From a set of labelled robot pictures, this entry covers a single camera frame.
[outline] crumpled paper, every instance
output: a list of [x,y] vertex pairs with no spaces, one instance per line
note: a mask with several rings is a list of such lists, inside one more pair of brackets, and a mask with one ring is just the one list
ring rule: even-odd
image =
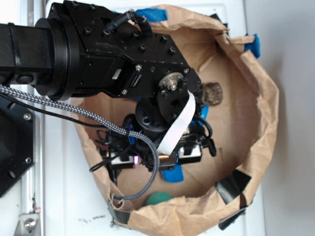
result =
[[[243,52],[244,43],[253,42],[252,36],[230,38],[228,29],[218,20],[179,7],[156,7],[167,10],[168,21],[152,23],[154,32],[170,34],[202,82],[218,82],[223,89],[222,103],[210,107],[207,117],[218,155],[212,158],[204,149],[201,162],[182,166],[183,182],[168,183],[157,176],[149,191],[133,201],[113,201],[112,195],[129,195],[142,189],[151,175],[144,166],[123,170],[118,187],[110,181],[105,168],[93,176],[106,202],[110,201],[115,209],[131,212],[125,227],[152,236],[194,236],[252,203],[274,151],[279,90],[252,53]],[[136,105],[136,101],[112,99],[105,94],[73,102],[117,125],[122,124],[125,115],[134,113]],[[76,127],[91,167],[101,161],[94,142],[95,129]],[[226,205],[215,182],[235,169],[252,179],[244,192]],[[143,206],[148,196],[157,191],[175,198]]]

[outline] metal frame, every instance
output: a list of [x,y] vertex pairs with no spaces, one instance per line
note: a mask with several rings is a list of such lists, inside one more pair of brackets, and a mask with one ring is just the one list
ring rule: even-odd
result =
[[[45,0],[21,1],[21,25],[34,26],[44,16]],[[19,86],[21,91],[39,95],[30,86]],[[43,109],[43,106],[29,103]],[[43,153],[44,153],[44,115],[35,114],[34,123],[34,165],[22,176],[21,215],[14,236],[44,235],[44,188],[43,188]]]

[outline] blue painter's tape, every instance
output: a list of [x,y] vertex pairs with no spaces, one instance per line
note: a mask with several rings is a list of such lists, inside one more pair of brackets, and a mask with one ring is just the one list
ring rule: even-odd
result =
[[178,183],[184,181],[184,175],[181,165],[175,165],[172,171],[162,171],[165,181],[170,183]]
[[253,43],[246,43],[244,51],[251,50],[256,58],[260,57],[260,40],[257,34],[254,34],[255,40]]
[[148,21],[151,22],[159,22],[159,21],[167,21],[167,13],[164,9],[159,8],[145,8],[136,10],[136,13],[139,16],[145,16]]

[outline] black tape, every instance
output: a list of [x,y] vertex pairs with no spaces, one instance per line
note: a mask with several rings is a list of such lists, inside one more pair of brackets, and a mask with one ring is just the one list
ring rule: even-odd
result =
[[245,214],[246,206],[239,209],[239,211],[235,212],[231,216],[223,219],[219,223],[219,228],[221,230],[225,230],[230,224],[234,223],[234,221],[240,216]]
[[235,170],[229,176],[216,182],[217,191],[220,193],[225,204],[229,204],[241,195],[252,177]]
[[113,208],[112,204],[108,202],[108,210],[112,217],[121,224],[128,224],[131,212],[116,210]]

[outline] bolt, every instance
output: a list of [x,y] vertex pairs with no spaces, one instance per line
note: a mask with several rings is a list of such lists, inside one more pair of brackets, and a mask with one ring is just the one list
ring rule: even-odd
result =
[[141,70],[142,70],[142,65],[137,64],[137,65],[135,66],[135,68],[136,68],[136,71],[141,71]]
[[165,43],[166,41],[168,40],[168,37],[167,37],[167,35],[162,35],[162,37],[161,37],[161,41],[163,42],[163,43]]
[[139,46],[139,50],[140,50],[141,52],[144,52],[144,51],[146,50],[146,46],[143,45],[143,44],[141,44],[141,45]]
[[92,33],[92,29],[90,27],[85,27],[84,28],[84,34],[89,36]]
[[127,89],[124,89],[123,91],[122,91],[122,95],[126,95],[128,93],[128,90]]
[[24,226],[29,233],[35,228],[35,225],[36,225],[36,222],[33,219],[27,219],[24,222]]
[[30,121],[32,119],[32,115],[30,113],[26,113],[23,116],[24,120]]
[[169,50],[168,50],[168,53],[170,55],[173,55],[175,52],[176,52],[176,49],[174,47],[170,47]]
[[6,77],[4,75],[0,75],[0,84],[5,83]]
[[177,86],[175,84],[173,84],[169,88],[171,89],[171,91],[175,91],[177,89]]
[[27,164],[30,164],[30,163],[32,162],[32,159],[31,159],[30,157],[27,157],[27,158],[25,159],[25,162],[26,162]]
[[97,6],[95,4],[91,4],[89,9],[94,12],[97,9]]
[[135,32],[133,32],[132,36],[133,36],[134,38],[138,38],[138,37],[140,37],[140,33],[139,33],[139,31],[135,31]]
[[31,82],[33,82],[34,77],[33,76],[20,76],[19,78],[16,79],[16,82],[21,84],[21,85],[26,85]]
[[108,31],[107,29],[104,29],[102,35],[105,36],[105,37],[109,37],[110,36],[110,31]]
[[77,9],[79,7],[79,5],[80,5],[80,3],[78,3],[77,1],[73,1],[71,6],[75,9]]

